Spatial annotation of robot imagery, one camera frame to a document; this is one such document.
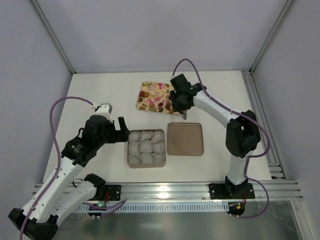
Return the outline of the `metal tongs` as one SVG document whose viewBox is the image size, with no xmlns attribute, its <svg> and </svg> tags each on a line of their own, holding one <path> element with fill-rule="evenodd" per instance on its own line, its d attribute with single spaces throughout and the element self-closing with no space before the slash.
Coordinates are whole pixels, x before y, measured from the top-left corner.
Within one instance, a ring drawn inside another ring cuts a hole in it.
<svg viewBox="0 0 320 240">
<path fill-rule="evenodd" d="M 187 111 L 186 110 L 180 111 L 179 114 L 181 115 L 183 120 L 187 119 Z"/>
</svg>

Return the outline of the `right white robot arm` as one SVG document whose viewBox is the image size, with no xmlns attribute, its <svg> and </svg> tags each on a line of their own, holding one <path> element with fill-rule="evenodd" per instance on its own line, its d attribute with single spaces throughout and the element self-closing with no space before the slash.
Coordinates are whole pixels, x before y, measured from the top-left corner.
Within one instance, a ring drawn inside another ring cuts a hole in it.
<svg viewBox="0 0 320 240">
<path fill-rule="evenodd" d="M 192 107 L 196 107 L 217 120 L 226 129 L 225 145 L 230 152 L 230 167 L 224 183 L 209 185 L 212 199 L 240 199 L 249 189 L 247 169 L 261 135 L 256 125 L 256 115 L 251 110 L 235 113 L 224 105 L 201 83 L 191 84 L 184 74 L 171 78 L 173 90 L 170 100 L 174 112 L 185 116 Z"/>
</svg>

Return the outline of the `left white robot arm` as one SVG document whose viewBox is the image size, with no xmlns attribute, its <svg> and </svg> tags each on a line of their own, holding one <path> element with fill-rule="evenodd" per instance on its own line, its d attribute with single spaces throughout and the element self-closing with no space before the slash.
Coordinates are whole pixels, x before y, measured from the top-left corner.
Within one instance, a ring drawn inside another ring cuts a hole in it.
<svg viewBox="0 0 320 240">
<path fill-rule="evenodd" d="M 20 231 L 20 239 L 51 240 L 59 225 L 74 209 L 107 193 L 106 181 L 88 174 L 67 196 L 62 196 L 69 183 L 86 167 L 105 144 L 125 143 L 130 131 L 125 119 L 118 118 L 120 129 L 103 115 L 92 115 L 78 135 L 59 150 L 58 162 L 51 175 L 23 208 L 13 208 L 8 217 Z"/>
</svg>

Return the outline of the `white paper cup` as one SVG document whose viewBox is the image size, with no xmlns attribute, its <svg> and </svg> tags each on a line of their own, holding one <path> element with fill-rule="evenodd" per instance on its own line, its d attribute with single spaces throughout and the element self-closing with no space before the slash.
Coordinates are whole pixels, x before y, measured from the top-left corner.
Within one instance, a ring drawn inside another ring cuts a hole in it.
<svg viewBox="0 0 320 240">
<path fill-rule="evenodd" d="M 159 142 L 161 142 L 161 141 L 164 141 L 165 140 L 165 134 L 164 134 L 164 132 L 163 131 L 155 131 L 154 133 L 153 133 L 153 137 L 152 137 L 152 139 L 151 139 L 151 142 L 153 143 L 153 144 L 157 144 L 157 143 L 159 143 Z"/>
<path fill-rule="evenodd" d="M 144 142 L 147 140 L 151 140 L 154 137 L 154 132 L 153 131 L 142 131 L 140 133 L 139 141 Z"/>
<path fill-rule="evenodd" d="M 152 144 L 153 152 L 156 154 L 163 154 L 166 151 L 166 145 L 164 141 L 159 141 Z"/>
<path fill-rule="evenodd" d="M 140 160 L 142 164 L 153 164 L 154 163 L 154 155 L 150 152 L 144 152 L 140 155 Z"/>
<path fill-rule="evenodd" d="M 139 131 L 132 131 L 130 132 L 129 136 L 128 136 L 128 143 L 134 143 L 134 142 L 140 142 L 140 137 L 141 137 L 141 132 Z"/>
<path fill-rule="evenodd" d="M 153 153 L 154 163 L 155 164 L 162 164 L 166 160 L 165 153 Z"/>
<path fill-rule="evenodd" d="M 134 141 L 128 144 L 128 154 L 139 157 L 140 153 L 140 143 L 138 141 Z"/>
<path fill-rule="evenodd" d="M 129 165 L 139 165 L 141 163 L 141 159 L 139 155 L 129 154 L 128 155 L 128 164 Z"/>
<path fill-rule="evenodd" d="M 140 153 L 153 153 L 153 144 L 150 140 L 146 140 L 139 145 Z"/>
</svg>

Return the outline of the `gold tin box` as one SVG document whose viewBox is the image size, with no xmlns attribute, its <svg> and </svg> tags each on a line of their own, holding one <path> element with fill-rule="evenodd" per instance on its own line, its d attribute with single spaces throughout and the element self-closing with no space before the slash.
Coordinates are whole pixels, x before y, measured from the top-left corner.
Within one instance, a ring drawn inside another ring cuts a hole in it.
<svg viewBox="0 0 320 240">
<path fill-rule="evenodd" d="M 127 164 L 132 169 L 164 167 L 166 165 L 165 132 L 162 129 L 130 131 Z"/>
</svg>

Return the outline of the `floral tray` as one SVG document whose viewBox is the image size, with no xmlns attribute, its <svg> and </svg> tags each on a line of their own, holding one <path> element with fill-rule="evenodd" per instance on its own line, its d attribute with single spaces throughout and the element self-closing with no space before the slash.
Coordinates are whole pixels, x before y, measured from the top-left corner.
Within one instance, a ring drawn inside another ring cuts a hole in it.
<svg viewBox="0 0 320 240">
<path fill-rule="evenodd" d="M 140 111 L 176 115 L 174 112 L 170 91 L 174 88 L 171 84 L 162 82 L 144 81 L 141 84 L 135 108 Z"/>
</svg>

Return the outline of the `gold tin lid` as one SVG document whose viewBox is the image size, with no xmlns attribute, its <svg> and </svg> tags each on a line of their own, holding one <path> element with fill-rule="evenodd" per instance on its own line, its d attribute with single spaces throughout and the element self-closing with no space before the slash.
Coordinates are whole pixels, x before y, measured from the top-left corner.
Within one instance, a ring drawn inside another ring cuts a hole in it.
<svg viewBox="0 0 320 240">
<path fill-rule="evenodd" d="M 200 123 L 172 122 L 167 125 L 167 153 L 170 156 L 200 157 L 204 154 Z"/>
</svg>

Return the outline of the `left black mount plate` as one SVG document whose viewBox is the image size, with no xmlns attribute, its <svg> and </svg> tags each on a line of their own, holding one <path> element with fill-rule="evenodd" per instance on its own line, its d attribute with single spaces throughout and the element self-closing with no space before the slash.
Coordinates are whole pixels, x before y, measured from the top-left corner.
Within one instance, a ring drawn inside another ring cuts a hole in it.
<svg viewBox="0 0 320 240">
<path fill-rule="evenodd" d="M 104 184 L 97 188 L 94 198 L 98 201 L 119 201 L 121 199 L 121 185 Z"/>
</svg>

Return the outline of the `black mount plate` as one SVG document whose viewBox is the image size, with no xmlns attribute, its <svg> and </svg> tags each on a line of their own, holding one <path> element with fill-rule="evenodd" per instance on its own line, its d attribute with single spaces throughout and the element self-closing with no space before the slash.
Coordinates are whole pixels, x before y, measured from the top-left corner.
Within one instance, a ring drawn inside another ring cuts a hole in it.
<svg viewBox="0 0 320 240">
<path fill-rule="evenodd" d="M 255 192 L 251 183 L 236 189 L 228 189 L 225 183 L 211 183 L 208 185 L 211 200 L 255 199 Z"/>
<path fill-rule="evenodd" d="M 119 201 L 121 199 L 121 185 L 104 184 L 97 188 L 94 198 L 98 201 Z"/>
</svg>

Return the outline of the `right black mount plate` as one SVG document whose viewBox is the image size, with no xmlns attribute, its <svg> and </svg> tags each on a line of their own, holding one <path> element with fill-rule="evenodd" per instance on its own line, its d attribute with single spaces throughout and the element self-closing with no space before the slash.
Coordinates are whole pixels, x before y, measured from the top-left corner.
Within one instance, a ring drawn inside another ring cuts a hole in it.
<svg viewBox="0 0 320 240">
<path fill-rule="evenodd" d="M 255 199 L 255 192 L 251 183 L 236 189 L 228 189 L 225 183 L 211 183 L 208 185 L 211 200 Z"/>
</svg>

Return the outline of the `left aluminium frame post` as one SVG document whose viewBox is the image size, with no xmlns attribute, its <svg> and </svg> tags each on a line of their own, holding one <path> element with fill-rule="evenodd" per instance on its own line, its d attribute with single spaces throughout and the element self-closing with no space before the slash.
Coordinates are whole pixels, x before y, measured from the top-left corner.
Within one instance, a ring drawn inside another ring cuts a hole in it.
<svg viewBox="0 0 320 240">
<path fill-rule="evenodd" d="M 73 65 L 71 64 L 69 58 L 67 57 L 67 54 L 66 54 L 63 46 L 61 45 L 53 27 L 51 26 L 45 12 L 43 11 L 39 1 L 38 0 L 29 0 L 29 3 L 33 7 L 35 14 L 39 18 L 41 24 L 43 25 L 45 31 L 47 32 L 50 40 L 52 41 L 55 49 L 57 50 L 57 52 L 60 55 L 61 59 L 63 60 L 64 64 L 68 68 L 69 72 L 72 75 L 76 74 L 76 71 L 75 71 Z"/>
</svg>

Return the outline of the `aluminium frame post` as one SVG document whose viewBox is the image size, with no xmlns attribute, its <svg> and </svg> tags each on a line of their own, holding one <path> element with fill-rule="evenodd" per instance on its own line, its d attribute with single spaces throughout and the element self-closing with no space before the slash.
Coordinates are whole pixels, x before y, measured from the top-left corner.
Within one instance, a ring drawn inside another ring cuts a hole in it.
<svg viewBox="0 0 320 240">
<path fill-rule="evenodd" d="M 286 0 L 284 5 L 282 6 L 279 14 L 277 15 L 270 31 L 268 32 L 261 48 L 258 51 L 257 56 L 255 57 L 249 72 L 251 74 L 253 74 L 261 60 L 263 59 L 263 57 L 265 56 L 265 54 L 267 53 L 268 49 L 270 48 L 270 46 L 272 45 L 273 41 L 275 40 L 276 36 L 278 35 L 279 31 L 281 30 L 285 20 L 287 19 L 288 15 L 290 14 L 291 10 L 293 9 L 295 3 L 297 1 L 296 0 Z"/>
<path fill-rule="evenodd" d="M 68 68 L 69 72 L 72 75 L 76 74 L 76 71 L 75 71 L 73 65 L 71 64 L 69 58 L 67 57 L 67 54 L 66 54 L 63 46 L 61 45 L 53 27 L 51 26 L 45 12 L 43 11 L 39 1 L 38 0 L 29 0 L 29 3 L 33 7 L 35 14 L 39 18 L 41 24 L 43 25 L 45 31 L 47 32 L 50 40 L 52 41 L 55 49 L 57 50 L 57 52 L 60 55 L 61 59 L 63 60 L 64 64 Z"/>
</svg>

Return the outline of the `right aluminium frame post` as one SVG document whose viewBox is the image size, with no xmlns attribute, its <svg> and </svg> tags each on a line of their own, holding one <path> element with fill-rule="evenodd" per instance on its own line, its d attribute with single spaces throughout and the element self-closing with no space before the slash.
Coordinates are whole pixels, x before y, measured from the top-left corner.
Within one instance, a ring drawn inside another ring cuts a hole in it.
<svg viewBox="0 0 320 240">
<path fill-rule="evenodd" d="M 295 3 L 297 1 L 296 0 L 286 0 L 284 5 L 282 6 L 279 14 L 277 15 L 270 31 L 268 32 L 261 48 L 258 51 L 257 56 L 255 57 L 249 72 L 251 74 L 253 74 L 261 60 L 263 59 L 263 57 L 265 56 L 265 54 L 267 53 L 268 49 L 270 48 L 270 46 L 272 45 L 273 41 L 275 40 L 276 36 L 278 35 L 279 31 L 281 30 L 285 20 L 287 19 L 288 15 L 290 14 L 291 10 L 293 9 Z"/>
</svg>

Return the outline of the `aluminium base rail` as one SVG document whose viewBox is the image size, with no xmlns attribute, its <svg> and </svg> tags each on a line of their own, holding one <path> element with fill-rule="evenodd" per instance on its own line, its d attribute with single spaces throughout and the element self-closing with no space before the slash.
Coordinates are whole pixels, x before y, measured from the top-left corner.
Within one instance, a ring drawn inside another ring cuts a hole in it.
<svg viewBox="0 0 320 240">
<path fill-rule="evenodd" d="M 210 194 L 216 191 L 209 187 L 209 182 L 123 182 L 121 186 L 121 199 L 142 200 L 208 200 Z M 302 200 L 303 193 L 294 180 L 267 180 L 258 184 L 251 182 L 251 191 L 255 199 L 276 200 Z"/>
</svg>

